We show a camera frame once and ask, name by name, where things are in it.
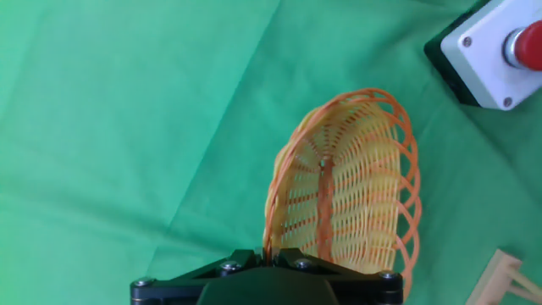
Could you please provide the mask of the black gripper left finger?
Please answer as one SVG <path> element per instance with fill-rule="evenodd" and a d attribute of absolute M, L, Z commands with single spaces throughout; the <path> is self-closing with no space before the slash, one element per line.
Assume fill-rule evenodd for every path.
<path fill-rule="evenodd" d="M 228 257 L 171 280 L 157 280 L 155 277 L 144 276 L 132 281 L 130 304 L 168 304 L 179 300 L 196 303 L 205 286 L 212 281 L 265 265 L 265 253 L 262 248 L 234 250 Z"/>

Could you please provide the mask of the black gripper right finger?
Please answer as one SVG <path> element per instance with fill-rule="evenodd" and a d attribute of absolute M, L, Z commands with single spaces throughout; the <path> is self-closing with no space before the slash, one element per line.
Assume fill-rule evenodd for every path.
<path fill-rule="evenodd" d="M 305 280 L 294 281 L 303 285 L 301 292 L 322 292 L 339 304 L 402 303 L 402 276 L 392 270 L 364 274 L 305 254 L 298 248 L 273 249 L 269 265 L 305 275 Z"/>

